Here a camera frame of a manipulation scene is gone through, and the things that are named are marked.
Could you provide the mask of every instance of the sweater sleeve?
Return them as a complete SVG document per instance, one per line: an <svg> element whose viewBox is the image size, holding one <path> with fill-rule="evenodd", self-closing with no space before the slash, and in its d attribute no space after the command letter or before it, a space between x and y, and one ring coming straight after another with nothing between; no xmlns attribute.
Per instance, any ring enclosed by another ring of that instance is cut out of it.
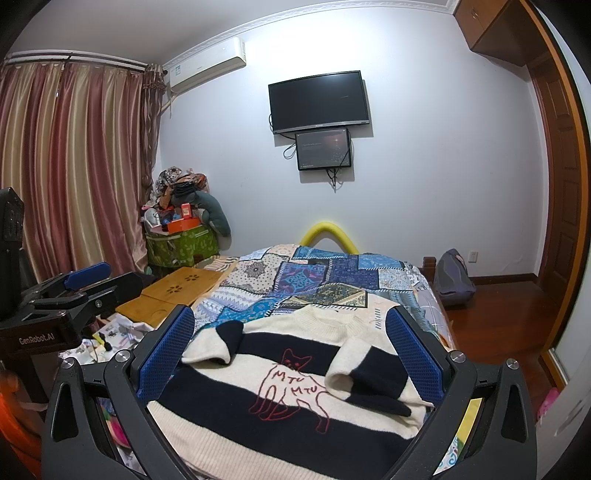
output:
<svg viewBox="0 0 591 480"><path fill-rule="evenodd" d="M183 352L181 362L213 360L228 365L238 351L243 330L244 324L237 320L201 330Z"/></svg>
<svg viewBox="0 0 591 480"><path fill-rule="evenodd" d="M325 385L331 394L348 403L404 417L411 415L406 402L426 405L398 356L360 338L349 338L339 349Z"/></svg>

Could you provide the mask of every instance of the small monitor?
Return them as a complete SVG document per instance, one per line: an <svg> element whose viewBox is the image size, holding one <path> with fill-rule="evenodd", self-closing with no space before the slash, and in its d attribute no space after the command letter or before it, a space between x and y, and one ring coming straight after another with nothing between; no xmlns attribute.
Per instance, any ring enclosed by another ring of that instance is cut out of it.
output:
<svg viewBox="0 0 591 480"><path fill-rule="evenodd" d="M346 128L296 133L298 170L350 167L350 145Z"/></svg>

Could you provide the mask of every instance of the screw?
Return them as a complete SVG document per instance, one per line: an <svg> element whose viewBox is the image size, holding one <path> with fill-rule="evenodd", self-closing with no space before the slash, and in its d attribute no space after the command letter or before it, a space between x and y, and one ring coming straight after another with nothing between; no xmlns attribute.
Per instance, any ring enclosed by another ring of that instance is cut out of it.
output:
<svg viewBox="0 0 591 480"><path fill-rule="evenodd" d="M120 350L115 354L115 361L119 363L124 363L131 357L131 352L129 350Z"/></svg>
<svg viewBox="0 0 591 480"><path fill-rule="evenodd" d="M519 362L514 358L508 358L506 364L512 370L517 370L519 368Z"/></svg>
<svg viewBox="0 0 591 480"><path fill-rule="evenodd" d="M76 360L74 358L72 358L71 356L69 356L61 363L61 367L62 368L72 368L75 363L76 363Z"/></svg>
<svg viewBox="0 0 591 480"><path fill-rule="evenodd" d="M459 350L452 350L449 353L449 356L452 358L452 361L457 364L462 364L466 361L466 355Z"/></svg>

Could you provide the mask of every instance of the wooden bed frame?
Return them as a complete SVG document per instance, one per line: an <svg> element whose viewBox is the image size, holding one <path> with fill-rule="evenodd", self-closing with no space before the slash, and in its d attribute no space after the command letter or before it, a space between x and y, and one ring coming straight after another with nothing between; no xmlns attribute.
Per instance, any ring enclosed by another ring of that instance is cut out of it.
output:
<svg viewBox="0 0 591 480"><path fill-rule="evenodd" d="M437 265L437 259L435 257L423 257L423 266L419 267L421 273L425 276L429 285L433 285L435 279L435 266Z"/></svg>

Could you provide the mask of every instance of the door frame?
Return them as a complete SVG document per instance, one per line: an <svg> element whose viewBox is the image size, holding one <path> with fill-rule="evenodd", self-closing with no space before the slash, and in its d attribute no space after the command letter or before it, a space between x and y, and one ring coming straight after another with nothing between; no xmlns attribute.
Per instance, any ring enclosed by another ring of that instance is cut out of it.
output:
<svg viewBox="0 0 591 480"><path fill-rule="evenodd" d="M577 144L579 147L579 166L580 166L580 175L581 175L581 184L580 184L580 216L579 216L579 234L577 236L577 243L575 246L575 253L574 253L574 260L573 260L573 268L570 273L569 282L567 283L566 291L564 293L564 298L558 310L558 314L556 316L556 320L550 330L550 334L542 348L541 359L548 368L549 373L551 374L556 386L559 390L562 390L566 386L566 379L562 374L562 368L557 365L554 355L549 351L553 348L556 343L558 342L560 335L564 331L566 324L569 320L570 314L573 310L574 303L577 299L577 295L579 293L581 281L583 279L583 273L585 266L587 265L587 256L589 253L589 238L590 238L590 209L589 209L589 174L590 174L590 152L591 148L589 145L589 130L587 128L587 120L584 115L583 105L580 100L579 91L574 83L574 79L570 72L570 69L566 63L566 60L563 56L560 47L556 43L556 39L554 35L548 28L548 25L545 21L541 18L538 11L532 7L532 5L528 2L528 0L519 0L522 6L527 11L528 15L534 22L535 26L537 27L538 31L540 32L548 50L550 52L550 56L554 60L556 64L556 68L560 75L560 79L564 85L564 92L566 94L566 99L569 104L569 108L571 109L571 114L573 117L574 123L574 131L577 140ZM546 126L546 120L544 116L544 106L540 105L540 109L542 110L542 117L544 118L544 133L546 137L546 143L548 146L548 162L552 162L551 160L551 144L550 136L548 133L548 129ZM552 176L552 165L548 165L550 168L549 171L549 179ZM548 190L548 225L546 229L546 238L544 243L544 252L542 256L541 268L540 268L540 275L539 278L542 277L543 269L545 269L547 265L547 254L548 254L548 240L550 238L550 231L551 228L551 220L553 212L553 182L550 180L549 190Z"/></svg>

